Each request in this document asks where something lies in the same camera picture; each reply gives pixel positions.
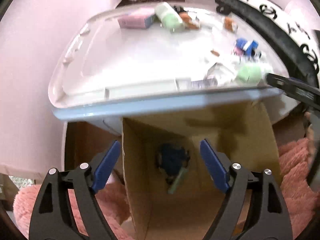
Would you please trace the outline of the pink blue carton box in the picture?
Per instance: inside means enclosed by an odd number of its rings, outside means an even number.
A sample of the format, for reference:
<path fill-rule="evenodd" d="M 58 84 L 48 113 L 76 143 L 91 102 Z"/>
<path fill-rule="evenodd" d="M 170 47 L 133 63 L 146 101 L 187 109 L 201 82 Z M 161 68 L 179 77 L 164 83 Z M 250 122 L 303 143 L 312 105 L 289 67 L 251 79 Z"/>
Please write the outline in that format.
<path fill-rule="evenodd" d="M 121 28 L 125 29 L 148 29 L 155 20 L 153 15 L 127 15 L 118 18 L 118 23 Z"/>

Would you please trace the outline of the blue foil wrapper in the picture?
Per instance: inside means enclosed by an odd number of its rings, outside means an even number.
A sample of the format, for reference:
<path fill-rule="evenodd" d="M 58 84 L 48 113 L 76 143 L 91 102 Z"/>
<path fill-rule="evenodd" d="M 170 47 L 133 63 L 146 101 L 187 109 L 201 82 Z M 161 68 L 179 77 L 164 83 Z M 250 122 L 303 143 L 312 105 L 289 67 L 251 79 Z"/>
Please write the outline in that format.
<path fill-rule="evenodd" d="M 237 38 L 233 49 L 233 54 L 243 56 L 246 59 L 260 59 L 262 52 L 258 49 L 259 43 L 256 40 L 246 40 Z"/>

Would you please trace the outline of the white plastic table lid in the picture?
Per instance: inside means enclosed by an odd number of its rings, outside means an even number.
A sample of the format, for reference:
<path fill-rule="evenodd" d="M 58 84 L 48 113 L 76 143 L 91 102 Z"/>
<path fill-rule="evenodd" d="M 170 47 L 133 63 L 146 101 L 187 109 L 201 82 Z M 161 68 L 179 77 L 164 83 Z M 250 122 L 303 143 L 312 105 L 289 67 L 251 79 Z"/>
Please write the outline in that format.
<path fill-rule="evenodd" d="M 297 103 L 264 83 L 237 82 L 241 66 L 256 65 L 263 74 L 287 76 L 268 42 L 236 15 L 236 33 L 224 17 L 195 5 L 183 8 L 200 29 L 171 32 L 155 16 L 148 29 L 121 28 L 118 18 L 153 15 L 155 5 L 136 4 L 87 20 L 64 49 L 48 87 L 54 115 L 61 120 L 89 120 L 236 101 L 263 100 L 273 121 Z M 233 54 L 237 38 L 256 40 L 260 59 Z"/>

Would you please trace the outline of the orange white sock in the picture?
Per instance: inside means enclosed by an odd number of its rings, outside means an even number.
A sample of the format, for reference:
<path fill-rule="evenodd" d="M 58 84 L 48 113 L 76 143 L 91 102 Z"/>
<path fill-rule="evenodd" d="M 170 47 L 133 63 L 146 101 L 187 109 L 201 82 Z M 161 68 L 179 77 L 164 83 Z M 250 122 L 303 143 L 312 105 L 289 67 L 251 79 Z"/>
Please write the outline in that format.
<path fill-rule="evenodd" d="M 179 16 L 188 29 L 200 29 L 199 23 L 194 21 L 187 12 L 180 12 Z"/>
<path fill-rule="evenodd" d="M 230 17 L 225 17 L 223 19 L 223 27 L 232 33 L 236 33 L 238 29 L 238 24 Z"/>

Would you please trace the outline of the brown cardboard box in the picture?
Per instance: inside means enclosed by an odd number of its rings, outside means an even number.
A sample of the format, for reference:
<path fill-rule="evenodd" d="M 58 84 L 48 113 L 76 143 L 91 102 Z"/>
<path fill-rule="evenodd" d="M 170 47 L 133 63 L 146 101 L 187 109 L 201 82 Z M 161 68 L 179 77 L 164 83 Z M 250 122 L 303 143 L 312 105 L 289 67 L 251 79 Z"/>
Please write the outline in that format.
<path fill-rule="evenodd" d="M 203 139 L 248 170 L 270 169 L 281 182 L 276 139 L 261 102 L 124 118 L 123 171 L 136 239 L 203 239 L 224 199 L 200 155 Z M 173 194 L 155 165 L 164 143 L 190 154 Z"/>

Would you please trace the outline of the black white patterned blanket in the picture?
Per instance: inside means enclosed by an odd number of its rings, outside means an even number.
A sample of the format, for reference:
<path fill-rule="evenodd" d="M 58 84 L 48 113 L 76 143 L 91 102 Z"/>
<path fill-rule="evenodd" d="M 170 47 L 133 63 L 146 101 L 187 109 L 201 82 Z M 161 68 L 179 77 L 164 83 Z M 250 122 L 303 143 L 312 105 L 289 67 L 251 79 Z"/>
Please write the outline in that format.
<path fill-rule="evenodd" d="M 319 86 L 319 48 L 312 32 L 268 0 L 214 0 L 246 20 L 275 49 L 290 76 Z"/>

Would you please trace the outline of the green cotton pad canister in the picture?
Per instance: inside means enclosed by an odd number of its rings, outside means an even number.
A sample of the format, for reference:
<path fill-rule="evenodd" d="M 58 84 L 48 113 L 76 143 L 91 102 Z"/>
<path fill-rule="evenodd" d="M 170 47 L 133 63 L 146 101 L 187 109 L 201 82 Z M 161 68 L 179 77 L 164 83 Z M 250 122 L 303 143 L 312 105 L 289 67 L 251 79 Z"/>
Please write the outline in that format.
<path fill-rule="evenodd" d="M 161 21 L 163 27 L 171 32 L 184 29 L 184 23 L 179 14 L 167 3 L 159 3 L 155 7 L 155 14 Z"/>

